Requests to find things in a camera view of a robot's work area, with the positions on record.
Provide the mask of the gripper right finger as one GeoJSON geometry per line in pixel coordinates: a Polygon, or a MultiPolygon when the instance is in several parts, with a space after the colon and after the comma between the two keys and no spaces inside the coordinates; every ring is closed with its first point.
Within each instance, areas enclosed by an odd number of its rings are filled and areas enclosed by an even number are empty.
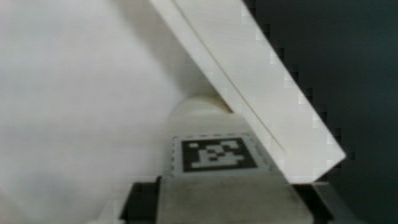
{"type": "Polygon", "coordinates": [[[312,214],[312,224],[358,224],[355,214],[326,182],[294,184],[293,188],[312,214]]]}

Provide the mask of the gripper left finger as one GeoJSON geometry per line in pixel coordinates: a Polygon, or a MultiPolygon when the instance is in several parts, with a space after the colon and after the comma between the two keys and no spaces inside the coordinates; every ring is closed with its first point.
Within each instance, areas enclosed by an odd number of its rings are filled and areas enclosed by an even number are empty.
{"type": "Polygon", "coordinates": [[[118,215],[122,224],[156,224],[157,195],[159,178],[133,183],[118,215]]]}

